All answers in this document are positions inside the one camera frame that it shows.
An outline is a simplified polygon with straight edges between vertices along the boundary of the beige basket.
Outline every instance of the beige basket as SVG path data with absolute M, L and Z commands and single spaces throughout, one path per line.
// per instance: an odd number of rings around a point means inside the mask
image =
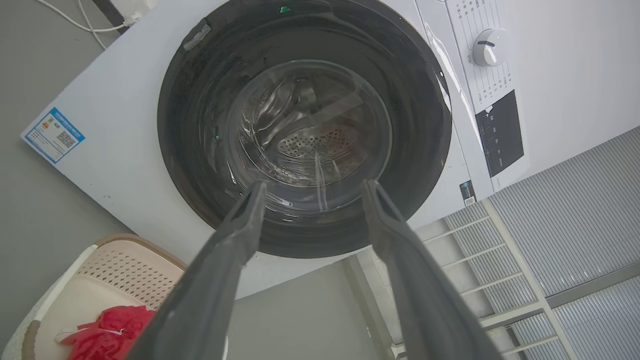
M 157 309 L 185 268 L 139 236 L 102 239 L 86 249 L 38 301 L 7 344 L 3 359 L 64 360 L 71 347 L 55 342 L 60 330 L 94 322 L 113 306 Z

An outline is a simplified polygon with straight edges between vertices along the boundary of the qr code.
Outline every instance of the qr code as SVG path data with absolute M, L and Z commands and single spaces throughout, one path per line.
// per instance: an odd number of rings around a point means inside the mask
M 60 142 L 67 148 L 70 148 L 76 143 L 76 139 L 69 136 L 66 131 L 63 131 L 60 135 L 58 135 L 58 140 L 60 140 Z

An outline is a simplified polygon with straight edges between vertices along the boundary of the white knob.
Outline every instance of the white knob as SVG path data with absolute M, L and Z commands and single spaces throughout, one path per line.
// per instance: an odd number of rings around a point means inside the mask
M 505 29 L 484 30 L 474 43 L 474 61 L 480 66 L 498 66 L 507 59 L 509 34 Z

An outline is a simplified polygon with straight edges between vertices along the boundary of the white washing machine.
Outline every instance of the white washing machine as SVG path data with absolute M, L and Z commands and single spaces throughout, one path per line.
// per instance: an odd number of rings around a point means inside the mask
M 364 247 L 360 183 L 418 229 L 529 166 L 500 0 L 164 0 L 22 138 L 189 262 L 254 180 L 237 297 Z

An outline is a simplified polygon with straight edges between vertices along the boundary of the power cord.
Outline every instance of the power cord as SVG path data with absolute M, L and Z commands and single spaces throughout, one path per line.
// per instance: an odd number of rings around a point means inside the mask
M 77 26 L 78 28 L 85 30 L 89 33 L 93 34 L 93 37 L 95 37 L 95 39 L 98 41 L 98 43 L 100 44 L 100 46 L 103 48 L 103 50 L 106 50 L 107 47 L 104 46 L 104 44 L 100 41 L 100 38 L 98 37 L 97 33 L 108 33 L 110 31 L 116 31 L 122 28 L 126 28 L 127 26 L 130 26 L 129 23 L 127 23 L 127 21 L 123 22 L 122 25 L 118 25 L 114 28 L 108 28 L 108 29 L 94 29 L 93 26 L 91 25 L 91 22 L 89 22 L 89 18 L 86 16 L 86 13 L 84 12 L 84 8 L 82 6 L 82 2 L 81 0 L 78 0 L 78 5 L 80 6 L 80 10 L 82 11 L 82 15 L 84 17 L 84 21 L 86 21 L 87 25 L 89 25 L 89 28 L 87 28 L 86 26 L 82 26 L 80 24 L 78 24 L 76 21 L 74 21 L 73 19 L 71 19 L 69 16 L 67 16 L 67 14 L 63 13 L 62 11 L 60 11 L 60 9 L 58 9 L 57 7 L 53 6 L 52 4 L 49 4 L 48 2 L 44 1 L 44 0 L 36 0 L 38 1 L 40 4 L 43 4 L 44 6 L 50 8 L 51 10 L 55 11 L 56 13 L 58 13 L 58 15 L 62 16 L 63 18 L 67 19 L 71 24 Z

